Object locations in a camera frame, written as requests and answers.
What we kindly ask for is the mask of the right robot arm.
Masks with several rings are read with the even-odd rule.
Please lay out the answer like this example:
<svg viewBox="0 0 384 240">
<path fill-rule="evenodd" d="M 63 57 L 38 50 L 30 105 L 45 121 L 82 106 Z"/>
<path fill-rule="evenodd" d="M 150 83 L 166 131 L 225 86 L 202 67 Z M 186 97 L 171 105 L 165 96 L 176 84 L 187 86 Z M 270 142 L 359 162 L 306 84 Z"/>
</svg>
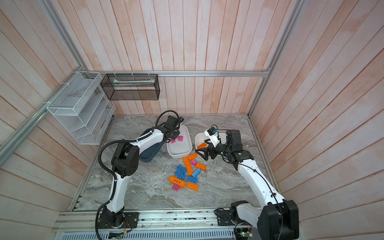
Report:
<svg viewBox="0 0 384 240">
<path fill-rule="evenodd" d="M 234 224 L 234 237 L 245 240 L 247 225 L 258 230 L 263 240 L 296 240 L 300 236 L 299 208 L 293 200 L 286 200 L 260 171 L 252 154 L 243 148 L 238 130 L 219 130 L 211 127 L 196 135 L 195 152 L 204 160 L 220 156 L 233 165 L 251 187 L 260 207 L 248 201 L 237 201 L 229 210 L 217 209 L 220 226 Z"/>
</svg>

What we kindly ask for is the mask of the long orange technic lego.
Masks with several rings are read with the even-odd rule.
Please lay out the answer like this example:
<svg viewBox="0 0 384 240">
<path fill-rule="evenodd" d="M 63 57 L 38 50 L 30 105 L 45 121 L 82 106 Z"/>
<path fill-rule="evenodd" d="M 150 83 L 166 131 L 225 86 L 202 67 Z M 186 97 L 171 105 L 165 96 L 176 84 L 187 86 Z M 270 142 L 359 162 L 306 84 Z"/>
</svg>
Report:
<svg viewBox="0 0 384 240">
<path fill-rule="evenodd" d="M 177 177 L 174 177 L 174 176 L 169 176 L 168 177 L 168 180 L 170 183 L 172 184 L 176 184 L 178 185 L 180 188 L 183 188 L 186 186 L 186 182 L 185 181 L 182 181 L 180 179 L 178 179 Z"/>
</svg>

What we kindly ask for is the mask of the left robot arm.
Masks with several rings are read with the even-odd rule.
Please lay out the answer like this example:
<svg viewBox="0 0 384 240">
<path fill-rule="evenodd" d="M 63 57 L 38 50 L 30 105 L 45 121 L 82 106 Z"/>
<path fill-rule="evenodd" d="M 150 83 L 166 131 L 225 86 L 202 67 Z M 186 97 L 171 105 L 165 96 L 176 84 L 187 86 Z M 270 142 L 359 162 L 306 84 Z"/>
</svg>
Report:
<svg viewBox="0 0 384 240">
<path fill-rule="evenodd" d="M 107 202 L 99 208 L 96 216 L 96 228 L 108 226 L 120 228 L 124 220 L 124 199 L 130 177 L 136 172 L 139 166 L 140 154 L 152 146 L 170 140 L 175 140 L 180 134 L 180 126 L 184 118 L 178 114 L 168 116 L 164 123 L 156 124 L 148 133 L 132 140 L 116 140 L 105 144 L 98 153 L 99 165 L 113 176 L 111 192 Z M 104 150 L 117 145 L 115 153 L 111 159 L 111 168 L 102 162 Z"/>
</svg>

